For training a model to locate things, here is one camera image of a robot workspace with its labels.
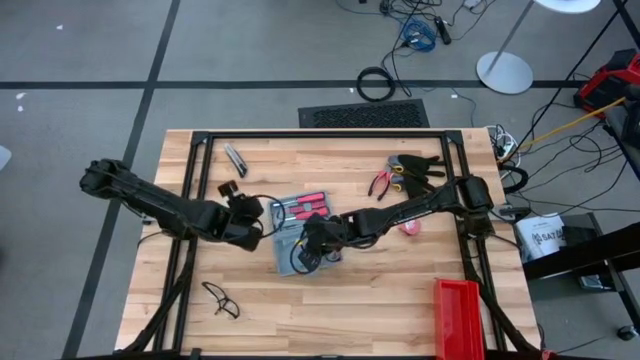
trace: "butcher block tabletop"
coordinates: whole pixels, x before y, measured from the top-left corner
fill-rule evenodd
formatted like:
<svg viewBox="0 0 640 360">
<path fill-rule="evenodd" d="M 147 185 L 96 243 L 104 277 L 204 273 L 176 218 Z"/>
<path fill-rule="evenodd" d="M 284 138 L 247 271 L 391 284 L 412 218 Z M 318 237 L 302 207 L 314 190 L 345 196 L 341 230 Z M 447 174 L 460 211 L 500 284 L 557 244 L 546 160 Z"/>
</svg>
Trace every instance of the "butcher block tabletop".
<svg viewBox="0 0 640 360">
<path fill-rule="evenodd" d="M 442 155 L 438 139 L 224 139 L 224 130 L 212 131 L 220 139 L 213 145 L 206 199 L 225 205 L 217 187 L 235 180 L 247 195 L 287 197 L 326 191 L 334 214 L 386 207 L 406 199 L 406 194 L 391 190 L 380 202 L 367 196 L 387 156 Z M 178 195 L 191 134 L 192 130 L 167 131 L 154 180 Z M 495 204 L 504 203 L 487 130 L 462 129 L 462 134 L 471 173 L 485 179 Z M 248 164 L 244 179 L 225 154 L 224 143 L 232 144 Z M 191 198 L 199 184 L 200 148 Z M 450 149 L 457 159 L 455 147 Z M 444 180 L 430 182 L 439 185 Z M 267 200 L 261 201 L 267 209 Z M 271 226 L 266 213 L 261 220 Z M 435 355 L 435 280 L 462 280 L 464 273 L 453 215 L 438 213 L 419 221 L 421 231 L 415 236 L 391 229 L 373 248 L 344 249 L 341 263 L 308 276 L 280 276 L 270 238 L 263 239 L 255 252 L 198 241 L 182 351 L 197 347 L 203 354 L 224 355 Z M 494 227 L 498 235 L 514 240 L 510 225 L 494 222 Z M 155 224 L 145 226 L 141 236 L 158 231 Z M 170 247 L 171 239 L 164 235 L 140 245 L 116 348 L 133 341 L 157 309 Z M 487 251 L 500 306 L 530 343 L 539 344 L 518 249 L 490 237 Z M 225 312 L 216 314 L 216 299 L 201 286 L 203 281 L 220 286 L 239 305 L 238 319 Z M 165 348 L 171 345 L 176 312 L 177 304 L 169 316 Z M 494 348 L 487 314 L 483 308 L 487 344 Z"/>
</svg>

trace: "red storage bin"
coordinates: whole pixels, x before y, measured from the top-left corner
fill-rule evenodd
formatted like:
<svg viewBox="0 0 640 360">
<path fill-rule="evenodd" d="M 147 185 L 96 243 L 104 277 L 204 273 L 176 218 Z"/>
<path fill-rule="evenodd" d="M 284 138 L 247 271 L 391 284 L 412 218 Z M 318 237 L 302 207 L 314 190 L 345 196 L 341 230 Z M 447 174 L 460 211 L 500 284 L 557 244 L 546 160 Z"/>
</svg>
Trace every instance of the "red storage bin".
<svg viewBox="0 0 640 360">
<path fill-rule="evenodd" d="M 478 284 L 436 280 L 436 356 L 438 360 L 484 360 Z"/>
</svg>

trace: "power strip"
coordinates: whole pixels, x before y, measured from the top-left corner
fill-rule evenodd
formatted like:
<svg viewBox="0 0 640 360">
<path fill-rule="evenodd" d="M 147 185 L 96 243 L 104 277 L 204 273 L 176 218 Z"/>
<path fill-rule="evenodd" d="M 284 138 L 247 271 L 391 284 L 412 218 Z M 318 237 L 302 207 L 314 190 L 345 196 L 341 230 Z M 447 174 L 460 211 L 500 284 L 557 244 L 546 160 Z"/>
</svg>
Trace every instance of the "power strip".
<svg viewBox="0 0 640 360">
<path fill-rule="evenodd" d="M 478 6 L 482 0 L 464 0 L 464 7 L 471 10 L 474 7 Z"/>
</svg>

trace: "tool case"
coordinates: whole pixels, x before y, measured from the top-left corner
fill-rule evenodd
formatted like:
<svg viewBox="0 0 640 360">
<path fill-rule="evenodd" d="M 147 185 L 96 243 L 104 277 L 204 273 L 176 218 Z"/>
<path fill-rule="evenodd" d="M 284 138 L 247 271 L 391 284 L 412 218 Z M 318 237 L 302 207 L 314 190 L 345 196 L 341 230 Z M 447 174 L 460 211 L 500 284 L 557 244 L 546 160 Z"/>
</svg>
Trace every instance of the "tool case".
<svg viewBox="0 0 640 360">
<path fill-rule="evenodd" d="M 305 201 L 305 198 L 314 198 L 314 200 Z M 331 216 L 331 204 L 326 191 L 297 194 L 282 198 L 280 202 L 283 204 L 282 207 L 276 201 L 269 203 L 269 214 L 273 229 L 280 224 L 283 216 L 285 219 L 290 220 L 286 220 L 282 225 L 282 229 L 273 234 L 273 254 L 276 258 L 278 273 L 282 276 L 288 276 L 296 274 L 296 271 L 291 266 L 291 249 L 296 242 L 301 240 L 300 235 L 302 235 L 306 219 L 314 212 L 329 218 Z M 300 246 L 297 246 L 293 253 L 293 263 L 296 269 L 306 271 L 307 269 L 298 260 L 300 251 Z M 340 261 L 342 261 L 340 253 L 336 253 L 335 256 L 325 256 L 322 258 L 320 268 L 336 265 Z"/>
</svg>

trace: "pliers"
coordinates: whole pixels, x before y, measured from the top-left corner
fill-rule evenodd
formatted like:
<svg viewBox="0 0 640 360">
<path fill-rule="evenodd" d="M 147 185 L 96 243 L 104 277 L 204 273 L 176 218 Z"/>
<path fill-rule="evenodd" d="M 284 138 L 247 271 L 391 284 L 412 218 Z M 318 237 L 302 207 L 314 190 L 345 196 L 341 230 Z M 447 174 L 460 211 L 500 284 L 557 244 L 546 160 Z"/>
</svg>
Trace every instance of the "pliers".
<svg viewBox="0 0 640 360">
<path fill-rule="evenodd" d="M 373 179 L 373 181 L 371 181 L 371 185 L 369 185 L 369 192 L 367 192 L 367 195 L 371 196 L 378 182 L 382 181 L 384 184 L 384 190 L 382 190 L 382 193 L 378 195 L 378 201 L 382 200 L 382 198 L 385 196 L 385 194 L 389 190 L 389 185 L 391 185 L 393 182 L 392 181 L 393 177 L 394 177 L 394 173 L 391 170 L 391 166 L 386 165 L 384 167 L 384 170 L 380 171 L 378 175 Z M 397 186 L 398 184 L 393 182 L 393 187 L 396 188 L 396 190 L 398 189 Z"/>
</svg>

